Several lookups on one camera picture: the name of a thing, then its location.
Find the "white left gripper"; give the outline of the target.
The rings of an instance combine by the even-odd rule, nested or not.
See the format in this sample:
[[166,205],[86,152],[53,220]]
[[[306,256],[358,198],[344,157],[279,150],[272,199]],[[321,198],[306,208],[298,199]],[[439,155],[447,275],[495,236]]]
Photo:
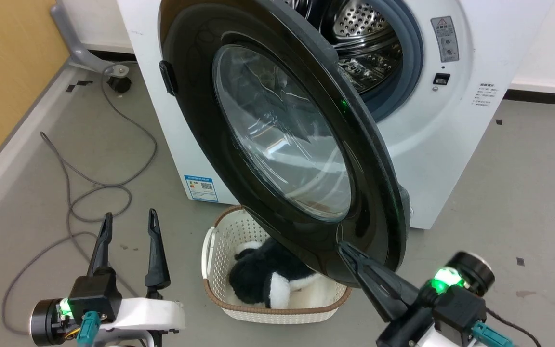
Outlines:
[[[112,213],[106,213],[95,241],[87,270],[89,277],[114,274],[109,265],[109,246],[113,237]],[[147,347],[162,347],[164,334],[178,333],[185,329],[183,305],[177,301],[162,300],[160,290],[171,284],[167,257],[156,209],[148,211],[148,235],[150,237],[148,270],[145,275],[146,298],[128,298],[121,302],[117,318],[101,325],[95,337],[95,347],[110,343],[145,340]]]

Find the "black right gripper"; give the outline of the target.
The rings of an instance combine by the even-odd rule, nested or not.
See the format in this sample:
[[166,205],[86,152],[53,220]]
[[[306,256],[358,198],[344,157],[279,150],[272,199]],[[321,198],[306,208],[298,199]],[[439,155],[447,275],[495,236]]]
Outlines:
[[340,242],[338,254],[360,288],[388,326],[376,340],[377,347],[456,347],[436,329],[433,313],[448,310],[455,290],[438,294],[401,278],[350,242]]

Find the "black round glass washer door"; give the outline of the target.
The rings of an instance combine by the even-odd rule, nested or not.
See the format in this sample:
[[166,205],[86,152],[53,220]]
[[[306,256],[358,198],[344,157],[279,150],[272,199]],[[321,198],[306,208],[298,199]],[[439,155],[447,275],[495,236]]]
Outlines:
[[161,0],[171,95],[225,187],[276,241],[344,285],[342,241],[392,271],[407,244],[394,166],[337,53],[279,0]]

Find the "white front-loading washing machine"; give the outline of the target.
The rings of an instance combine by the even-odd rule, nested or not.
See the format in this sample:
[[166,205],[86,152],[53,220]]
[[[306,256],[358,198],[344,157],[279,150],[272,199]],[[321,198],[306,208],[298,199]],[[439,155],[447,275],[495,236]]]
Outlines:
[[[376,121],[410,226],[438,218],[554,0],[405,0],[423,38],[423,69],[408,100]],[[453,19],[460,60],[441,62],[431,18]]]

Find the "grey rubber door gasket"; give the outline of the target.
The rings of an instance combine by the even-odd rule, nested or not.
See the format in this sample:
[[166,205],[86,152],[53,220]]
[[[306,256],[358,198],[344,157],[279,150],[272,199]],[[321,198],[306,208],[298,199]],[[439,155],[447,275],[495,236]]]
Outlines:
[[424,45],[418,22],[405,0],[368,0],[387,19],[401,44],[401,65],[379,88],[359,94],[372,118],[382,121],[412,94],[423,69]]

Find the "blue white energy label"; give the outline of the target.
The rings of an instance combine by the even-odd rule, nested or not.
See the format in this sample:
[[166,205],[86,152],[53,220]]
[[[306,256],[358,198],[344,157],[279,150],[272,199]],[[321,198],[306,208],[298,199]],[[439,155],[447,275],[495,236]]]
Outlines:
[[219,202],[213,180],[203,176],[184,175],[190,198],[204,202]]

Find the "white laundry basket brown rim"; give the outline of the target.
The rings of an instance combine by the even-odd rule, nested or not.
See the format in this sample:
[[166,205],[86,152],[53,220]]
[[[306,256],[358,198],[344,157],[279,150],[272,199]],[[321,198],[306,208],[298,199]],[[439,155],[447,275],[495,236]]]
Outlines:
[[328,320],[347,301],[351,288],[321,276],[291,294],[287,309],[245,305],[228,283],[237,246],[263,242],[268,234],[242,206],[232,206],[218,216],[203,240],[202,276],[209,299],[225,314],[252,323],[295,325]]

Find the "black and white plush toy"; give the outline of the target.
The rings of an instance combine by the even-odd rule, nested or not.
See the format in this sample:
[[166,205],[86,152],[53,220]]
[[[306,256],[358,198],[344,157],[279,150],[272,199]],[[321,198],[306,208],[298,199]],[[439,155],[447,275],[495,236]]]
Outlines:
[[238,245],[234,260],[228,282],[237,299],[266,309],[287,309],[292,292],[322,277],[273,237]]

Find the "black floor plug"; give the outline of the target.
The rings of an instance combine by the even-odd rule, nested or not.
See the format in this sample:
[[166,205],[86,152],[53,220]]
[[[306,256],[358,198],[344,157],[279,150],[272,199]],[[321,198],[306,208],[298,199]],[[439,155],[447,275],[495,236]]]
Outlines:
[[108,77],[107,85],[116,93],[123,94],[130,90],[132,81],[128,77]]

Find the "grey warning sticker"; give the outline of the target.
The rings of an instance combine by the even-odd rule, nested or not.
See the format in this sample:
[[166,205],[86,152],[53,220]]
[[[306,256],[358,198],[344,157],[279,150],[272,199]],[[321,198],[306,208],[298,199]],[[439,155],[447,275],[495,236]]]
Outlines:
[[431,18],[441,62],[460,60],[460,49],[453,19],[450,16]]

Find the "perforated steel washer drum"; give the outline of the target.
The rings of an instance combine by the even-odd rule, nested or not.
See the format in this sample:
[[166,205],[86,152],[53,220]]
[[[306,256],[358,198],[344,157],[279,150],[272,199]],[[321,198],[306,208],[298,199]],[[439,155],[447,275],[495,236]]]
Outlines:
[[401,44],[368,0],[279,0],[306,18],[330,43],[359,94],[380,87],[401,65]]

